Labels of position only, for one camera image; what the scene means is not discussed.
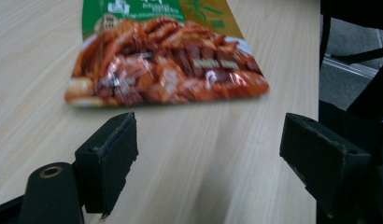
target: screw hole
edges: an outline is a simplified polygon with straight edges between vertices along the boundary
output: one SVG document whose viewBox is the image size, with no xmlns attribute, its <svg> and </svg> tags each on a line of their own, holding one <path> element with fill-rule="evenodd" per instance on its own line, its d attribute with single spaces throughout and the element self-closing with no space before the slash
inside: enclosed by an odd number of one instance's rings
<svg viewBox="0 0 383 224">
<path fill-rule="evenodd" d="M 42 178 L 50 178 L 58 175 L 63 170 L 61 166 L 51 166 L 49 168 L 44 169 L 40 172 L 40 177 Z"/>
</svg>

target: plastic packaging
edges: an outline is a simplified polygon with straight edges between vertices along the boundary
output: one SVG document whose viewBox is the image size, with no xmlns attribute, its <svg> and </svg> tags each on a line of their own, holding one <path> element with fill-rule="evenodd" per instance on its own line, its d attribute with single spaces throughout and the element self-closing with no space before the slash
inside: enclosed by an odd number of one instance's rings
<svg viewBox="0 0 383 224">
<path fill-rule="evenodd" d="M 246 98 L 269 85 L 225 0 L 85 0 L 71 105 Z"/>
</svg>

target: table surface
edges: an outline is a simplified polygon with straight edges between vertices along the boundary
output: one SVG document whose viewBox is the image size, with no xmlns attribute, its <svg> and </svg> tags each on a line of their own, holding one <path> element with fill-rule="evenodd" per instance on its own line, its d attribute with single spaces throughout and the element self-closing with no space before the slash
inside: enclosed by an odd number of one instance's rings
<svg viewBox="0 0 383 224">
<path fill-rule="evenodd" d="M 285 113 L 318 117 L 319 0 L 228 3 L 267 94 L 91 109 L 64 101 L 82 1 L 0 0 L 0 204 L 22 195 L 35 169 L 73 162 L 107 119 L 134 111 L 139 156 L 107 223 L 315 223 L 315 201 L 279 145 Z"/>
</svg>

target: wooden table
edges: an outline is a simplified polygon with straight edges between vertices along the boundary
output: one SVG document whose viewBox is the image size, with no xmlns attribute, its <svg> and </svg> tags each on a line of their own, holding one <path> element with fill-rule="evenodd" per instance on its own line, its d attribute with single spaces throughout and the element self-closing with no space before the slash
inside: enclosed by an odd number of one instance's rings
<svg viewBox="0 0 383 224">
<path fill-rule="evenodd" d="M 22 195 L 35 169 L 73 162 L 107 119 L 134 111 L 140 155 L 106 223 L 315 223 L 314 199 L 278 154 L 286 112 L 318 117 L 319 0 L 229 5 L 268 94 L 89 109 L 64 102 L 82 1 L 0 0 L 0 204 Z"/>
</svg>

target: chair leg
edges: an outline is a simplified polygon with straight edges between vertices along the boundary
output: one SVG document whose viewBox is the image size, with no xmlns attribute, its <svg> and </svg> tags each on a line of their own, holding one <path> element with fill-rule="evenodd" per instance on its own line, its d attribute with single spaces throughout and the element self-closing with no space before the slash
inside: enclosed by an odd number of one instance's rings
<svg viewBox="0 0 383 224">
<path fill-rule="evenodd" d="M 332 58 L 335 58 L 343 63 L 360 63 L 365 62 L 377 58 L 383 58 L 383 48 L 382 49 L 374 49 L 369 50 L 363 53 L 358 54 L 350 54 L 344 56 L 332 55 Z"/>
<path fill-rule="evenodd" d="M 319 46 L 319 68 L 322 67 L 323 58 L 328 48 L 329 34 L 331 32 L 331 16 L 323 15 L 322 37 Z"/>
<path fill-rule="evenodd" d="M 383 66 L 347 112 L 375 121 L 383 120 Z"/>
</svg>

